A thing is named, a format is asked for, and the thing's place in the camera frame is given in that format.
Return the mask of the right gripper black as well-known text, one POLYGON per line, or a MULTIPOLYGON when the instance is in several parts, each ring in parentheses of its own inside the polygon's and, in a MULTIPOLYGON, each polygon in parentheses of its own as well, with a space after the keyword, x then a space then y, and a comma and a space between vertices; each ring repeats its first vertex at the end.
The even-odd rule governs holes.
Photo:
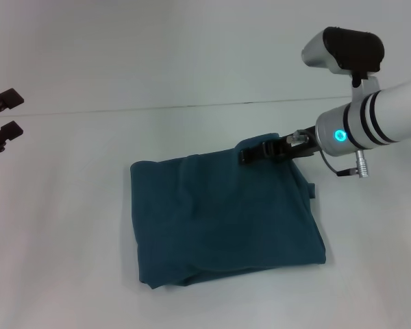
POLYGON ((267 140, 253 147, 239 151, 238 163, 249 165, 260 160, 277 160, 280 162, 295 158, 306 158, 319 152, 321 148, 316 139, 315 126, 297 130, 279 140, 267 140))

